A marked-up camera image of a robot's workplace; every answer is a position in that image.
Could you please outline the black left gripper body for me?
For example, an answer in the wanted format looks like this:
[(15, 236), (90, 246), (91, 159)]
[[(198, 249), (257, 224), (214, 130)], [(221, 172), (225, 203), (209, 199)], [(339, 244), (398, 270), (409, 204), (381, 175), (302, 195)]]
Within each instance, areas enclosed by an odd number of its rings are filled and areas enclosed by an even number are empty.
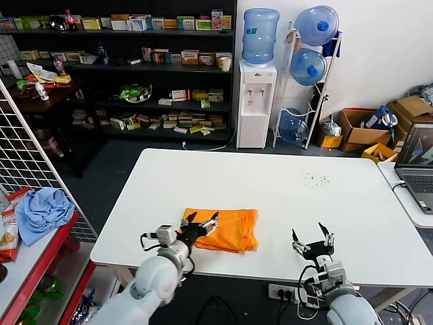
[(206, 235), (206, 228), (200, 223), (190, 223), (182, 225), (179, 230), (178, 240), (184, 243), (188, 249), (191, 249), (199, 237)]

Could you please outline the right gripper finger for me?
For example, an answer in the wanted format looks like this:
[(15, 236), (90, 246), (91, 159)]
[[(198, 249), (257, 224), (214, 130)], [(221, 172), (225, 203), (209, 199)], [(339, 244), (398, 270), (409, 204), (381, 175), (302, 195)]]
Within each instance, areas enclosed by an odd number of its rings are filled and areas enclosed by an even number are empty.
[(322, 223), (319, 222), (319, 227), (323, 235), (325, 236), (324, 245), (325, 246), (333, 246), (334, 245), (334, 233), (330, 232), (327, 227), (325, 227)]
[(297, 253), (306, 253), (310, 250), (310, 247), (304, 244), (303, 242), (299, 241), (295, 230), (292, 230), (292, 248)]

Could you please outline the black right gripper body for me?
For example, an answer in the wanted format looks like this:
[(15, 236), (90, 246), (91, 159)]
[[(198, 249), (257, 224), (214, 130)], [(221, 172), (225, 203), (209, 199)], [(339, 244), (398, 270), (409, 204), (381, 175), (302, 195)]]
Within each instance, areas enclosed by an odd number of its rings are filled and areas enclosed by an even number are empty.
[(334, 254), (333, 245), (325, 245), (325, 242), (317, 241), (306, 245), (307, 249), (302, 252), (302, 256), (307, 261), (312, 261), (315, 266), (323, 266), (325, 262), (332, 260)]

